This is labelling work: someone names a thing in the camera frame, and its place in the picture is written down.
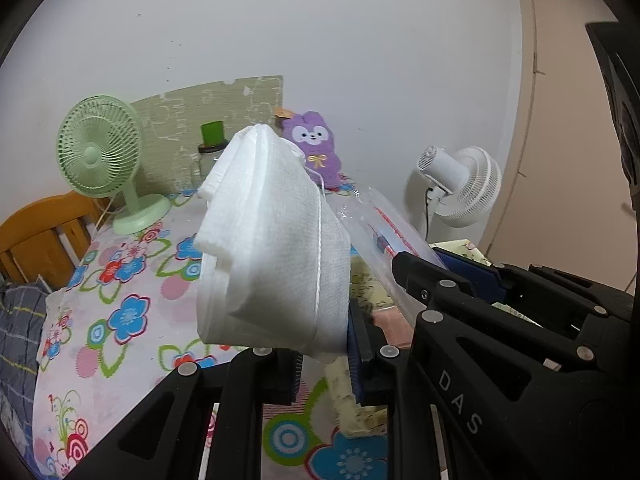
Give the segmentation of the clear zip bag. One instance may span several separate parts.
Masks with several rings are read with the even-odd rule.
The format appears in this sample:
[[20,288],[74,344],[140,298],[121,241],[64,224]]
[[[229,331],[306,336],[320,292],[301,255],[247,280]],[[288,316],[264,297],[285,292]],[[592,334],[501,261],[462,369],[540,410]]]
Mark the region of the clear zip bag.
[[392,272],[393,258],[408,252],[442,269],[447,269],[418,231],[393,204],[375,188],[344,184],[326,194],[326,201],[349,234],[350,244],[363,258],[411,326],[424,309],[397,284]]

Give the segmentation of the white towel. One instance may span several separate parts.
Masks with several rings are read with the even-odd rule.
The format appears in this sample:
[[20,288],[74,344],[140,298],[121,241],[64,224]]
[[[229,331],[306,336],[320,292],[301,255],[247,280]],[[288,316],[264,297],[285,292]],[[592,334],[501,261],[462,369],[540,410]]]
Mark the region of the white towel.
[[198,336],[206,344],[345,353],[350,240],[302,152],[267,125],[235,133],[198,190],[206,213]]

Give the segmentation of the yellow cartoon storage box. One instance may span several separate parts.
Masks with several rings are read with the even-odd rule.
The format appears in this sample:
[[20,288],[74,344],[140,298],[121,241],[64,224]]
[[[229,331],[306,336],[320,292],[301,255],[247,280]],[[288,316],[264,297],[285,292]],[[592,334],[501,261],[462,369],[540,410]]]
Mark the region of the yellow cartoon storage box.
[[[491,263],[469,240],[437,243],[433,246],[446,266],[455,274],[469,280],[477,293],[497,308],[518,315],[506,304],[509,284],[499,276],[501,263]],[[358,254],[352,255],[352,300],[360,309],[364,322],[381,327],[387,340],[400,348],[407,348],[413,329],[395,306],[373,271]],[[346,440],[381,437],[387,434],[387,414],[384,406],[362,406],[352,388],[356,380],[349,375],[345,358],[326,367],[326,383],[336,411],[334,436]]]

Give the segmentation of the white floor fan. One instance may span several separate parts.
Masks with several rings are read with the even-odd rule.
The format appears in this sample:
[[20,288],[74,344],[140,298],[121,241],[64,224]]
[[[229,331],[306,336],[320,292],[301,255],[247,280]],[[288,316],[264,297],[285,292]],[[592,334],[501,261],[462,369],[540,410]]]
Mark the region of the white floor fan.
[[416,170],[427,180],[427,228],[434,218],[450,228],[472,226],[489,214],[500,193],[500,167],[479,146],[449,154],[444,148],[430,145],[416,162]]

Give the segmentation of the beige door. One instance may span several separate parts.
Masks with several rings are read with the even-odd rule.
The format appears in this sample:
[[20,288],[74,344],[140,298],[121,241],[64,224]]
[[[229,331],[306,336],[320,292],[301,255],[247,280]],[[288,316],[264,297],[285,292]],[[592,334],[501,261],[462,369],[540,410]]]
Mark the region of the beige door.
[[493,262],[541,264],[632,292],[636,222],[586,26],[603,0],[520,0],[520,102],[502,194],[482,238]]

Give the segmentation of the floral tablecloth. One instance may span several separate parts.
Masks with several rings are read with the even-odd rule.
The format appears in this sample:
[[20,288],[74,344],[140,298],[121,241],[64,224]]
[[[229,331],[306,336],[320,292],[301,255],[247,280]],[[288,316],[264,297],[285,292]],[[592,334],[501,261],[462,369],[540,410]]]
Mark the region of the floral tablecloth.
[[[96,236],[44,322],[32,406],[40,474],[61,479],[177,366],[212,367],[235,346],[196,330],[202,256],[193,239],[206,213],[194,190],[171,194],[149,228]],[[383,479],[387,440],[338,426],[322,364],[306,360],[295,401],[262,412],[266,479]]]

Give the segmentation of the purple plush bunny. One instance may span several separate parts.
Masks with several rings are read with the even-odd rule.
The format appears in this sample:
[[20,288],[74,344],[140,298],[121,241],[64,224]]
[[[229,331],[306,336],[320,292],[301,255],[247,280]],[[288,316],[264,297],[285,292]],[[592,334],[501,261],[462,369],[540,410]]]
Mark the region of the purple plush bunny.
[[339,188],[342,163],[335,151],[334,133],[323,117],[310,110],[281,118],[280,123],[285,139],[304,153],[308,177],[326,190]]

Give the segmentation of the grey plaid pillow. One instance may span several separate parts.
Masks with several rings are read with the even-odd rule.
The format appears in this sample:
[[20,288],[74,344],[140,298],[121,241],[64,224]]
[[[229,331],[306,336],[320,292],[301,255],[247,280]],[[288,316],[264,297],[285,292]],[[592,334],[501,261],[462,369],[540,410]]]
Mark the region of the grey plaid pillow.
[[1,287],[1,391],[23,422],[32,420],[47,296],[38,282]]

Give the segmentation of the glass mason jar mug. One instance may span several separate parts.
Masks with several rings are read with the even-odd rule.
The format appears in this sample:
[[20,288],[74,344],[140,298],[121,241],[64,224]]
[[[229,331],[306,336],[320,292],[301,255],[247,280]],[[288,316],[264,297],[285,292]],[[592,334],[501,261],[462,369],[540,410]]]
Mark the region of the glass mason jar mug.
[[213,145],[200,144],[198,146],[198,152],[192,156],[191,164],[191,177],[194,188],[201,187],[228,144],[227,140],[223,140]]

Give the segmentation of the green cup on jar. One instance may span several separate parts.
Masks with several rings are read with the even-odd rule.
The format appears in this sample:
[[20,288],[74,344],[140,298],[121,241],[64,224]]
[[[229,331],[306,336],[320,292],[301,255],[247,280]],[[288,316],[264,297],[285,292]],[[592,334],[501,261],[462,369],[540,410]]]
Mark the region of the green cup on jar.
[[201,125],[201,135],[203,145],[206,146],[206,148],[223,144],[226,142],[226,136],[224,135],[224,122],[222,120],[206,122]]

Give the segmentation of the green desk fan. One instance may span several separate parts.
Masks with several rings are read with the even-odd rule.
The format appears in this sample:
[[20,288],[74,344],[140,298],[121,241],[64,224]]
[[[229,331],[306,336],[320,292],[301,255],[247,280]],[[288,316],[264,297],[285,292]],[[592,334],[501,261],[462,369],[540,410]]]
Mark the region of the green desk fan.
[[58,128],[55,154],[63,178],[77,193],[90,198],[122,196],[125,206],[114,215],[115,233],[144,231],[168,213],[166,196],[141,196],[134,186],[142,130],[128,103],[104,94],[78,102]]

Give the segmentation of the green patterned wall board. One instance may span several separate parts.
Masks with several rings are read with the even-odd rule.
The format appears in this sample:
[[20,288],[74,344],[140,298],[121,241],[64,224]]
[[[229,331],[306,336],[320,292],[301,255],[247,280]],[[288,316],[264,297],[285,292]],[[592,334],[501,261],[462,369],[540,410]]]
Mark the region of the green patterned wall board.
[[198,185],[201,126],[221,122],[231,139],[248,125],[272,126],[282,101],[283,77],[270,75],[197,84],[133,102],[142,128],[137,192],[170,194]]

